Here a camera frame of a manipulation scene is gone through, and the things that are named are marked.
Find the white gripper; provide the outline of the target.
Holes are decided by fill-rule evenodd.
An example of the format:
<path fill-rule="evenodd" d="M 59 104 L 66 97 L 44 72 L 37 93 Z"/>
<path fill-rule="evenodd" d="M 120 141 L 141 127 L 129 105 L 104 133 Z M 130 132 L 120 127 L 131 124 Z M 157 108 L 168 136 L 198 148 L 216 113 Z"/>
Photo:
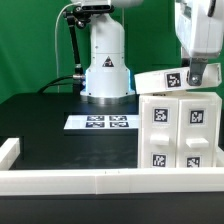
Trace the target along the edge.
<path fill-rule="evenodd" d="M 187 82 L 200 86 L 207 59 L 217 58 L 222 50 L 224 0 L 174 0 L 174 5 L 176 35 L 191 57 Z"/>

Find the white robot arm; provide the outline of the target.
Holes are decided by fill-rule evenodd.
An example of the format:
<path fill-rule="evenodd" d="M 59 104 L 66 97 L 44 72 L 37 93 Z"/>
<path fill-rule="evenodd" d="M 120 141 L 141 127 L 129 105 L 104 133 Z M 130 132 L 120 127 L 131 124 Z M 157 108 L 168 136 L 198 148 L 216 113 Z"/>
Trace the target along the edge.
<path fill-rule="evenodd" d="M 169 87 L 156 79 L 147 87 L 139 76 L 131 89 L 124 62 L 125 31 L 110 14 L 116 8 L 130 8 L 144 0 L 71 0 L 79 28 L 90 27 L 91 63 L 81 96 L 87 101 L 118 102 L 138 93 L 157 93 Z M 184 85 L 199 88 L 208 73 L 208 60 L 219 56 L 224 40 L 224 0 L 175 0 L 175 32 L 189 65 L 174 73 Z"/>

